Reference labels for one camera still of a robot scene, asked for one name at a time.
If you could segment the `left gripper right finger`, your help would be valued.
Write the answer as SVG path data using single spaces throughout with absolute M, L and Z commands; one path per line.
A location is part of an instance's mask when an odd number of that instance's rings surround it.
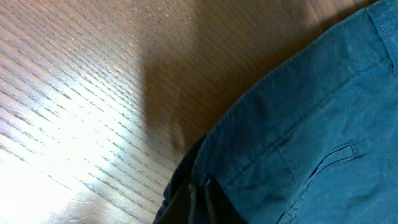
M 206 178 L 204 192 L 210 224 L 246 224 L 214 177 Z

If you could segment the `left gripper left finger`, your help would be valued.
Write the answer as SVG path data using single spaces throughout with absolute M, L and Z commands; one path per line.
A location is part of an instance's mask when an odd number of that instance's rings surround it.
M 182 182 L 171 202 L 155 224 L 194 224 L 195 185 L 191 180 Z

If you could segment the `navy blue shorts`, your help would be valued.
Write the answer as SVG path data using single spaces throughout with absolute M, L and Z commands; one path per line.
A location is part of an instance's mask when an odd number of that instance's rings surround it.
M 328 29 L 251 87 L 176 168 L 209 223 L 214 177 L 246 223 L 397 222 L 397 2 Z

